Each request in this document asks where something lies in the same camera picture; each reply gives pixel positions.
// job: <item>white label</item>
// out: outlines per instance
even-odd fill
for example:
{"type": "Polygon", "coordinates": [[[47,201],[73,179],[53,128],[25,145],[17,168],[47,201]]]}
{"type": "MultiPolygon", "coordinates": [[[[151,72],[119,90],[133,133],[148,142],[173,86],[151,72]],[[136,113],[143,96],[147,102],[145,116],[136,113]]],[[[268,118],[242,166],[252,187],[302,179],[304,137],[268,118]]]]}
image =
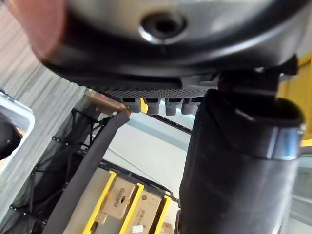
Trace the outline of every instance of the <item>white label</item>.
{"type": "Polygon", "coordinates": [[[142,232],[143,232],[143,225],[132,227],[132,233],[142,233],[142,232]]]}

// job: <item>brown cardboard box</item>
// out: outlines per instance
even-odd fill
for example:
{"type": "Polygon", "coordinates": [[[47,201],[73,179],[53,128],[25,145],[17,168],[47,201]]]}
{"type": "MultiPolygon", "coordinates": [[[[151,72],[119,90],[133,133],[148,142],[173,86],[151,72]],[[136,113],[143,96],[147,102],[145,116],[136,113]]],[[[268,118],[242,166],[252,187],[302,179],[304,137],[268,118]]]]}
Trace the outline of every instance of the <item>brown cardboard box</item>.
{"type": "Polygon", "coordinates": [[[170,223],[163,223],[159,234],[173,234],[170,223]]]}
{"type": "Polygon", "coordinates": [[[135,233],[133,232],[133,227],[143,226],[143,232],[139,233],[148,234],[161,200],[159,196],[143,191],[125,233],[135,233]]]}
{"type": "Polygon", "coordinates": [[[110,189],[107,199],[101,209],[114,218],[122,219],[136,185],[121,178],[116,178],[110,189]]]}

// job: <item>metal bolt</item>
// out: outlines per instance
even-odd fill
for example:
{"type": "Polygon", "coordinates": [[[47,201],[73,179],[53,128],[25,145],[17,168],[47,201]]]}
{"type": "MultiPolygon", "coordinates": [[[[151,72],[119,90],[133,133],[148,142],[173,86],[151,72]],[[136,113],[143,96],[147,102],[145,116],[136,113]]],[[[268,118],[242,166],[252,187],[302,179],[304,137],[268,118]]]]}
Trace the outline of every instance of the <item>metal bolt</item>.
{"type": "Polygon", "coordinates": [[[307,129],[307,126],[304,123],[302,123],[300,125],[300,130],[305,131],[306,129],[307,129]]]}
{"type": "Polygon", "coordinates": [[[264,72],[264,67],[256,67],[254,70],[258,73],[262,73],[264,72]]]}
{"type": "Polygon", "coordinates": [[[298,130],[298,134],[299,134],[299,135],[303,135],[304,132],[306,131],[306,129],[307,129],[307,126],[306,126],[304,123],[302,123],[302,124],[300,125],[300,130],[298,130]]]}

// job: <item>gray carpet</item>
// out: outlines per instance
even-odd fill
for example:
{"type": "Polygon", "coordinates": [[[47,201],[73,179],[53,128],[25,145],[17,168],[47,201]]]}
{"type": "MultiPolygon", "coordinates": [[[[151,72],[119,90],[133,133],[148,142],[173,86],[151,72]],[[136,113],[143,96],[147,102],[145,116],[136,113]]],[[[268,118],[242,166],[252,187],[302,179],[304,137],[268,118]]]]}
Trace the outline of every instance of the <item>gray carpet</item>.
{"type": "Polygon", "coordinates": [[[19,23],[0,2],[0,86],[36,117],[35,127],[0,176],[0,222],[84,87],[39,64],[19,23]]]}

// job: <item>white container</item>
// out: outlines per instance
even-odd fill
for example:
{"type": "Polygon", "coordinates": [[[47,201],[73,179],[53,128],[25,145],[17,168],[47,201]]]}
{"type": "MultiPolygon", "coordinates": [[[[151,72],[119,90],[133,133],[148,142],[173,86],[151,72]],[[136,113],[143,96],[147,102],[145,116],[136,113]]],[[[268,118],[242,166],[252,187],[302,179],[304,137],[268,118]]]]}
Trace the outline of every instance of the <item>white container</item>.
{"type": "Polygon", "coordinates": [[[11,123],[16,127],[22,129],[25,135],[20,141],[18,147],[12,152],[12,154],[0,161],[0,175],[4,171],[5,167],[12,160],[16,152],[19,150],[21,145],[28,138],[30,132],[35,126],[35,116],[30,108],[24,106],[20,102],[14,100],[10,96],[0,92],[0,112],[7,116],[11,123]]]}

